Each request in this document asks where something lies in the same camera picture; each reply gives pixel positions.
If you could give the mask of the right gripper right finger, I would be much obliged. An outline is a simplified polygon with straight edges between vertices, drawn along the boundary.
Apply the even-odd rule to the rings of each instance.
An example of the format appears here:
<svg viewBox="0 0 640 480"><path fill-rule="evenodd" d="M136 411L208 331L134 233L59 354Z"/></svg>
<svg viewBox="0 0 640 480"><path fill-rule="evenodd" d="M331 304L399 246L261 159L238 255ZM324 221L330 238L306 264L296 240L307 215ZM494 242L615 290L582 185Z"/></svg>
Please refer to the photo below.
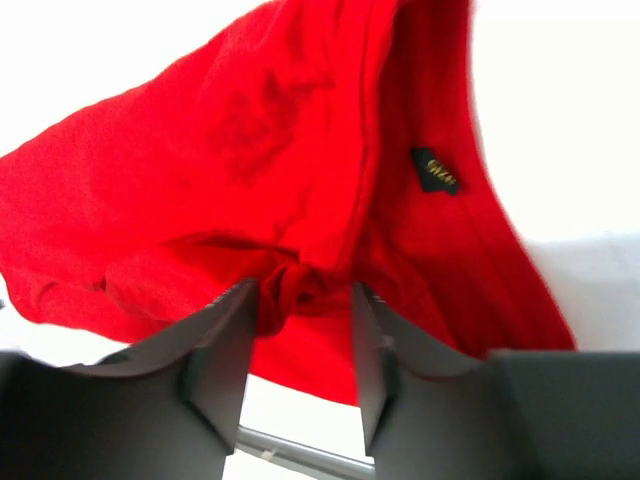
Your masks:
<svg viewBox="0 0 640 480"><path fill-rule="evenodd" d="M635 479L639 357L464 355L352 290L365 451L379 479Z"/></svg>

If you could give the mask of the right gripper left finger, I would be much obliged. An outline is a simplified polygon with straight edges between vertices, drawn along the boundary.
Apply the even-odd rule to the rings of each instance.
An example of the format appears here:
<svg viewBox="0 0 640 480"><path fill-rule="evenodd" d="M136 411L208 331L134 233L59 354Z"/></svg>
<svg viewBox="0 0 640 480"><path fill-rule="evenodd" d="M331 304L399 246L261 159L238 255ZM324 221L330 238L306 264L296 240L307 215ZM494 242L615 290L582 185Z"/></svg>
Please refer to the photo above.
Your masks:
<svg viewBox="0 0 640 480"><path fill-rule="evenodd" d="M255 338L244 280L95 365L1 355L5 479L218 479L232 454Z"/></svg>

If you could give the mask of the red t shirt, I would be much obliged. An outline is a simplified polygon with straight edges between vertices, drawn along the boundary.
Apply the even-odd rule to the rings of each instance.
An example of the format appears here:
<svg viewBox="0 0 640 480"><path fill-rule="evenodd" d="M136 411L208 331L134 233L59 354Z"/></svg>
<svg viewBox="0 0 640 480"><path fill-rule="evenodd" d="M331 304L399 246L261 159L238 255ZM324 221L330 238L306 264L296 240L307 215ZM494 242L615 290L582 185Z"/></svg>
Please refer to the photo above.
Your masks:
<svg viewBox="0 0 640 480"><path fill-rule="evenodd" d="M251 370L357 401L351 286L474 357L571 350L488 181L466 1L272 1L1 160L26 319L135 343L258 281Z"/></svg>

